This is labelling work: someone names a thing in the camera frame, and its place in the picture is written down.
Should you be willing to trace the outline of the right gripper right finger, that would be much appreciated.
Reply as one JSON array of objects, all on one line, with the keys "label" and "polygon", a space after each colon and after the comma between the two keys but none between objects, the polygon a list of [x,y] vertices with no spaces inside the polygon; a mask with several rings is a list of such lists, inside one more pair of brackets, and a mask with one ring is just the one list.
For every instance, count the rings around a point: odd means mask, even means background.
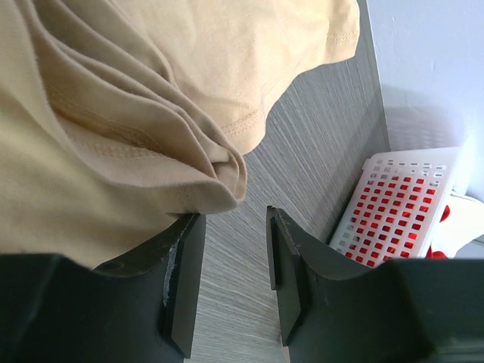
[{"label": "right gripper right finger", "polygon": [[292,362],[481,362],[483,263],[368,268],[267,209],[271,288]]}]

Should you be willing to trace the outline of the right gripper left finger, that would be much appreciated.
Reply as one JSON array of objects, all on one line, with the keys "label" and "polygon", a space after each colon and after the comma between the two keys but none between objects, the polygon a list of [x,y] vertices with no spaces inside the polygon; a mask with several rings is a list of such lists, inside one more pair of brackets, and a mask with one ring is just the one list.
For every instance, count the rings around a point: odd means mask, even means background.
[{"label": "right gripper left finger", "polygon": [[203,215],[97,268],[58,254],[1,257],[3,362],[182,362],[191,357]]}]

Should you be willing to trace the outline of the beige t-shirt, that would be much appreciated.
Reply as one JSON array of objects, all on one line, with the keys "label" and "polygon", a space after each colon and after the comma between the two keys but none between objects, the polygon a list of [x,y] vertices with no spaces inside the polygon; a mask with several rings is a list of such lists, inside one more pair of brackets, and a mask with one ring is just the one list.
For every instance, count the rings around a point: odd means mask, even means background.
[{"label": "beige t-shirt", "polygon": [[1,252],[95,267],[238,207],[270,109],[359,33],[355,1],[3,1]]}]

